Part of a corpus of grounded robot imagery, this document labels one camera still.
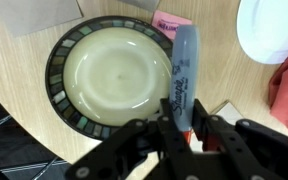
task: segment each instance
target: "floor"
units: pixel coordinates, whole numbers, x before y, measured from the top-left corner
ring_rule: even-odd
[[[0,105],[0,119],[7,116],[7,112]],[[37,142],[15,120],[11,119],[0,126],[0,169],[18,165],[49,162],[55,154]],[[53,165],[46,171],[41,180],[64,180],[64,172],[69,164]],[[42,168],[7,172],[10,180],[27,180],[36,175]]]

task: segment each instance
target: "wooden table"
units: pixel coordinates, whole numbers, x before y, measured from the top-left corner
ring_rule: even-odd
[[[13,38],[0,20],[0,102],[34,138],[74,163],[99,143],[68,127],[45,90],[45,67],[57,40],[97,16],[125,15],[150,22],[152,13],[116,0],[78,0],[84,18]],[[201,36],[197,98],[208,111],[229,99],[249,119],[288,135],[269,114],[268,82],[279,65],[249,59],[236,34],[238,0],[161,0],[159,10],[191,19]]]

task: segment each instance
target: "sharpie marker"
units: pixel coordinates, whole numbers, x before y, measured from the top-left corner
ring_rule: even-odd
[[[174,121],[188,141],[192,128],[198,48],[199,34],[196,26],[179,26],[173,44],[169,101]]]

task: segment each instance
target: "plate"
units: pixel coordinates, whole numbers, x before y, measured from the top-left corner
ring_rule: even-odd
[[[83,22],[55,45],[46,89],[74,130],[103,140],[131,119],[147,119],[169,95],[172,42],[140,20]]]

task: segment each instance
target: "pink eraser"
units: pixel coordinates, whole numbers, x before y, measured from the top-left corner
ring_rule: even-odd
[[[192,24],[192,21],[162,11],[155,11],[152,21],[152,25],[162,31],[171,40],[175,38],[177,27],[187,24]]]

